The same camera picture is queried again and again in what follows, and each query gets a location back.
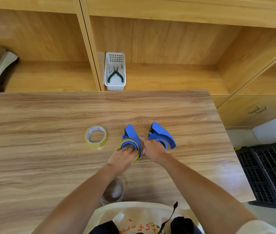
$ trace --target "yellow tape roll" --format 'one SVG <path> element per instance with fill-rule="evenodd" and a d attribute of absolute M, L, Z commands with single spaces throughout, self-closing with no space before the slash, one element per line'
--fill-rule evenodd
<path fill-rule="evenodd" d="M 96 131 L 96 130 L 101 130 L 104 132 L 104 136 L 103 136 L 103 139 L 100 141 L 100 142 L 97 142 L 97 143 L 93 143 L 89 140 L 90 138 L 90 135 Z M 102 126 L 92 126 L 90 128 L 88 128 L 86 130 L 86 133 L 85 133 L 85 140 L 87 143 L 89 143 L 90 146 L 94 147 L 94 148 L 100 148 L 102 147 L 103 145 L 105 145 L 105 143 L 108 141 L 108 134 L 106 132 L 106 130 L 102 127 Z"/>
<path fill-rule="evenodd" d="M 125 142 L 128 142 L 128 141 L 135 143 L 135 145 L 136 145 L 137 148 L 138 148 L 138 154 L 137 154 L 137 156 L 131 161 L 131 162 L 133 163 L 133 162 L 135 162 L 135 161 L 138 159 L 138 157 L 140 156 L 140 153 L 141 153 L 140 147 L 139 147 L 139 145 L 138 145 L 138 143 L 137 143 L 136 141 L 134 141 L 133 139 L 130 139 L 130 138 L 124 139 L 124 140 L 122 140 L 122 141 L 119 143 L 119 145 L 117 146 L 117 148 L 120 149 L 120 147 L 121 147 Z"/>

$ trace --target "cabinet handle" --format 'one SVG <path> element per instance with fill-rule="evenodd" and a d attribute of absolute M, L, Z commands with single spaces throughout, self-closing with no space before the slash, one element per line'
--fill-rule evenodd
<path fill-rule="evenodd" d="M 257 106 L 257 108 L 256 108 L 255 110 L 253 110 L 253 111 L 251 111 L 251 112 L 248 112 L 248 114 L 252 114 L 252 113 L 256 112 L 256 111 L 259 110 L 259 109 L 260 109 L 260 107 Z"/>
<path fill-rule="evenodd" d="M 256 111 L 255 111 L 255 113 L 257 113 L 257 114 L 258 114 L 258 113 L 261 113 L 261 112 L 263 112 L 263 111 L 266 110 L 266 109 L 267 109 L 267 106 L 265 106 L 265 108 L 264 108 L 263 110 L 259 111 L 259 112 L 256 112 Z"/>

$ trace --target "drawstring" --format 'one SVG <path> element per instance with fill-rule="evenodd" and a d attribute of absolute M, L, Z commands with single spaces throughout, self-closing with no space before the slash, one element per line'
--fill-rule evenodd
<path fill-rule="evenodd" d="M 174 204 L 174 210 L 173 210 L 173 213 L 172 213 L 171 217 L 170 217 L 166 222 L 163 222 L 163 223 L 162 223 L 161 229 L 159 230 L 159 232 L 158 232 L 157 234 L 162 233 L 162 231 L 163 231 L 163 229 L 164 229 L 164 227 L 165 227 L 165 224 L 172 218 L 172 216 L 173 216 L 173 214 L 174 214 L 175 209 L 177 208 L 177 206 L 178 206 L 178 202 L 176 202 L 176 203 Z"/>

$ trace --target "shirt sleeve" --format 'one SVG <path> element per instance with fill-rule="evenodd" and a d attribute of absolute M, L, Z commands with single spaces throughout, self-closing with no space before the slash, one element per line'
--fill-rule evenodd
<path fill-rule="evenodd" d="M 276 234 L 276 228 L 264 221 L 253 220 L 245 223 L 236 234 Z"/>

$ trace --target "pliers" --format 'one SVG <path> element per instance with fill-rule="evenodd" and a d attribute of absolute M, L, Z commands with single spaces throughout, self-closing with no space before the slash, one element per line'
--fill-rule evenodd
<path fill-rule="evenodd" d="M 115 70 L 114 67 L 113 67 L 113 69 L 114 69 L 113 73 L 112 73 L 112 74 L 109 76 L 109 78 L 108 78 L 108 83 L 110 83 L 112 76 L 115 75 L 115 74 L 117 74 L 117 75 L 120 77 L 120 79 L 122 80 L 122 83 L 124 83 L 124 78 L 123 78 L 122 75 L 118 72 L 118 67 L 117 67 L 116 70 Z"/>

